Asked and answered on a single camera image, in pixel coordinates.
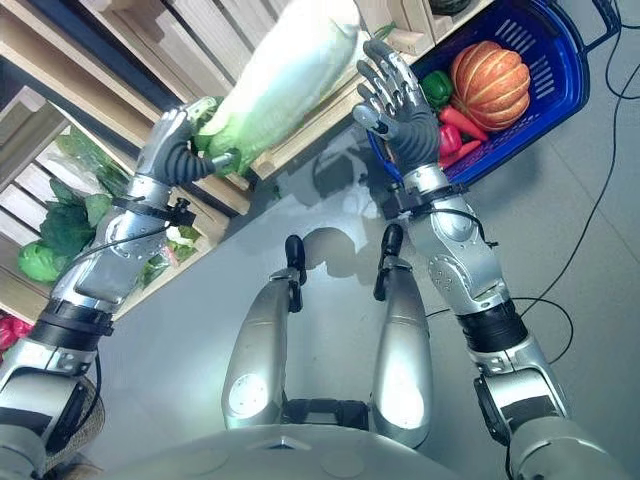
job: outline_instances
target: black wire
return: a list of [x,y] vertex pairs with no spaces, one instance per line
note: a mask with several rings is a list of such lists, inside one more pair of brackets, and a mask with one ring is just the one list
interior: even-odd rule
[[456,210],[455,208],[430,208],[429,210],[425,211],[425,213],[427,215],[432,213],[452,213],[454,215],[459,215],[461,217],[468,218],[478,226],[478,232],[480,233],[480,238],[482,239],[483,242],[486,242],[484,238],[484,227],[482,226],[482,222],[478,220],[478,218],[476,218],[475,216],[471,215],[470,213],[463,212],[461,210]]
[[100,392],[102,392],[102,365],[100,364],[100,352],[98,351],[98,347],[96,347],[95,364],[96,364],[96,392],[95,392],[95,395],[93,396],[93,399],[91,400],[91,405],[89,405],[89,409],[87,410],[87,413],[85,413],[84,417],[82,417],[82,420],[78,422],[78,426],[76,427],[75,432],[73,432],[74,435],[78,433],[80,429],[82,429],[82,427],[84,427],[85,423],[87,423],[87,420],[89,420],[89,417],[91,417],[91,415],[93,414],[93,411],[95,410],[96,405],[98,405],[98,400],[100,400]]
[[[549,362],[549,365],[553,365],[554,363],[556,363],[558,360],[560,360],[562,357],[564,357],[564,355],[569,351],[569,349],[571,348],[571,345],[573,344],[573,336],[575,333],[575,325],[573,323],[573,319],[571,318],[571,315],[569,315],[569,312],[567,312],[565,310],[565,308],[552,301],[552,300],[547,300],[546,298],[535,298],[535,297],[512,297],[512,300],[537,300],[539,302],[542,303],[546,303],[548,305],[552,305],[554,307],[556,307],[558,310],[560,310],[562,312],[562,314],[564,315],[564,317],[567,319],[567,324],[569,325],[569,339],[567,340],[567,343],[565,344],[565,346],[562,348],[562,350],[560,351],[560,353],[558,355],[556,355],[556,357],[551,360]],[[440,315],[441,313],[445,313],[450,311],[450,308],[443,308],[442,310],[438,310],[436,312],[430,313],[428,314],[425,318],[431,318],[431,317],[435,317],[436,315]]]
[[[620,16],[620,8],[618,7],[618,0],[613,0],[613,4],[616,7],[616,16],[617,16],[617,19],[618,19],[618,23],[620,24],[621,27],[627,28],[629,30],[640,30],[640,25],[625,25],[625,24],[623,24],[622,23],[622,17]],[[622,92],[617,92],[613,88],[613,86],[611,85],[611,81],[609,80],[609,71],[611,70],[611,62],[613,61],[613,57],[614,57],[614,54],[615,54],[616,50],[618,49],[618,44],[620,43],[620,37],[622,37],[622,29],[620,29],[618,31],[618,34],[616,35],[616,41],[613,44],[613,50],[611,50],[611,54],[609,55],[609,58],[607,59],[607,67],[605,69],[604,79],[605,79],[605,82],[607,84],[607,88],[609,89],[609,91],[613,95],[618,97],[618,99],[622,99],[622,100],[638,100],[638,99],[640,99],[640,95],[626,96],[624,94],[625,91],[627,90],[626,86],[622,90]]]
[[167,230],[170,226],[171,225],[167,225],[165,227],[157,228],[156,230],[151,230],[150,232],[147,232],[147,233],[141,233],[140,235],[133,235],[132,237],[122,238],[120,240],[114,240],[113,242],[105,243],[104,245],[98,245],[97,247],[93,247],[93,248],[90,248],[89,250],[85,250],[80,255],[78,255],[73,260],[71,260],[71,263],[69,263],[65,267],[64,271],[58,276],[58,280],[53,285],[51,290],[53,291],[56,288],[56,286],[58,285],[58,283],[60,282],[60,280],[67,273],[69,273],[69,271],[71,271],[71,269],[73,267],[78,265],[80,262],[83,262],[84,260],[86,260],[87,257],[90,257],[91,255],[94,255],[94,254],[98,253],[99,251],[104,250],[105,248],[111,248],[111,247],[115,247],[116,245],[120,245],[121,243],[133,242],[134,240],[140,240],[141,238],[146,238],[146,237],[151,237],[152,235],[157,235],[158,233],[162,233],[165,230]]
[[[631,81],[634,79],[634,77],[638,73],[638,70],[640,70],[640,63],[636,66],[635,70],[633,71],[633,73],[631,74],[631,76],[629,77],[627,82],[625,83],[625,86],[624,86],[624,88],[622,90],[622,93],[627,91],[627,88],[629,87],[629,85],[631,84]],[[549,293],[549,291],[553,287],[556,286],[558,281],[562,278],[564,273],[567,271],[567,269],[571,265],[571,262],[573,261],[574,257],[578,253],[578,249],[580,248],[580,245],[582,244],[582,241],[584,240],[584,237],[587,234],[587,230],[589,229],[589,225],[591,225],[591,220],[593,219],[593,217],[594,217],[594,215],[595,215],[595,213],[596,213],[596,211],[598,209],[598,206],[600,205],[600,202],[602,201],[602,197],[604,197],[604,194],[607,191],[607,187],[609,186],[609,181],[611,180],[611,177],[613,176],[613,170],[615,169],[615,166],[616,166],[616,155],[617,155],[617,152],[618,152],[618,144],[617,144],[618,111],[620,110],[620,104],[622,103],[623,98],[624,97],[622,97],[622,96],[618,97],[618,100],[616,101],[615,109],[613,111],[613,151],[612,151],[612,155],[611,155],[611,164],[609,165],[609,171],[607,172],[607,178],[606,178],[606,180],[604,182],[604,185],[602,186],[602,189],[600,190],[600,194],[598,195],[598,198],[596,199],[596,202],[594,203],[593,208],[591,209],[591,212],[589,213],[589,216],[587,217],[587,221],[586,221],[586,223],[584,225],[584,228],[582,229],[582,233],[580,234],[580,237],[578,238],[578,242],[576,243],[575,247],[573,247],[573,251],[571,252],[571,255],[569,255],[569,259],[565,263],[564,267],[562,267],[562,270],[560,270],[560,273],[551,282],[551,284],[547,288],[545,288],[545,290],[538,296],[538,298],[536,300],[534,300],[533,303],[531,303],[531,305],[529,305],[524,310],[524,312],[522,312],[522,316],[524,316],[529,310],[531,310],[531,308],[538,301],[540,301],[540,299],[542,297],[544,297],[547,293]]]
[[513,475],[511,475],[511,445],[507,445],[507,454],[504,457],[504,473],[507,474],[508,480],[513,480]]

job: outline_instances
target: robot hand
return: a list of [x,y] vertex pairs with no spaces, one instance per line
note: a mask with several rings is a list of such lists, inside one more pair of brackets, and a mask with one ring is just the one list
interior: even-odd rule
[[218,106],[216,98],[204,97],[165,112],[140,152],[137,173],[174,186],[199,180],[228,166],[235,160],[236,152],[206,160],[189,147],[189,141],[211,119]]
[[438,161],[438,121],[418,85],[415,75],[400,57],[380,40],[369,40],[364,52],[378,66],[380,75],[360,60],[358,71],[373,86],[358,85],[363,103],[353,117],[364,128],[387,141],[396,155],[402,175]]

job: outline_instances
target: gray floor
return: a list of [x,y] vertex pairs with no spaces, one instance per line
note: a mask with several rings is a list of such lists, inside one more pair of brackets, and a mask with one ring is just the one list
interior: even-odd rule
[[[623,2],[623,13],[640,23],[636,2]],[[640,58],[639,39],[625,33],[614,64],[618,88]],[[500,241],[513,295],[535,295],[555,277],[604,181],[614,99],[603,75],[611,47],[590,55],[585,109],[468,195],[488,237]],[[640,81],[633,93],[640,93]],[[634,474],[640,472],[638,134],[639,104],[626,102],[609,190],[571,268],[549,294],[576,323],[573,347],[556,369],[574,416]],[[86,449],[90,459],[113,468],[223,428],[219,399],[236,334],[255,294],[282,266],[284,239],[294,232],[305,237],[312,269],[305,309],[290,317],[287,393],[368,398],[384,310],[371,295],[385,227],[372,200],[378,174],[371,162],[362,133],[343,131],[320,156],[278,177],[280,201],[273,185],[264,185],[256,205],[268,206],[265,213],[238,221],[214,253],[119,322],[101,347],[107,424]],[[412,245],[403,256],[415,267],[427,309],[440,307]],[[526,322],[549,356],[562,348],[568,330],[552,308],[536,307]],[[464,478],[502,478],[504,449],[490,439],[476,406],[475,371],[460,329],[442,315],[431,331],[436,402],[433,430],[420,450]]]

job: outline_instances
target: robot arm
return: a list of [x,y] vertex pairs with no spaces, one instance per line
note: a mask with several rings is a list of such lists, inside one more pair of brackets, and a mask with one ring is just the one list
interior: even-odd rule
[[54,286],[31,334],[0,366],[0,477],[39,478],[45,453],[75,434],[86,387],[80,382],[112,316],[134,289],[144,264],[165,243],[168,225],[190,225],[188,202],[167,202],[171,188],[202,178],[233,160],[191,154],[188,140],[216,107],[205,98],[163,115],[142,149],[127,195],[113,199],[91,247]]
[[480,372],[474,381],[478,402],[491,436],[511,448],[511,473],[525,479],[624,478],[569,420],[562,388],[516,312],[464,188],[451,185],[438,167],[437,121],[413,73],[380,41],[365,43],[364,50],[380,73],[359,63],[376,93],[361,88],[364,103],[353,116],[387,141],[404,179],[385,213],[394,218],[410,212],[409,235],[462,326]]

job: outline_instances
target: pumpkin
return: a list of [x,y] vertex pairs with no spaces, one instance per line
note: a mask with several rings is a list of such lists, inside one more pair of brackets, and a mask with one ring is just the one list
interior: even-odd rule
[[509,128],[529,106],[529,68],[518,53],[484,41],[462,50],[451,65],[451,103],[486,131]]

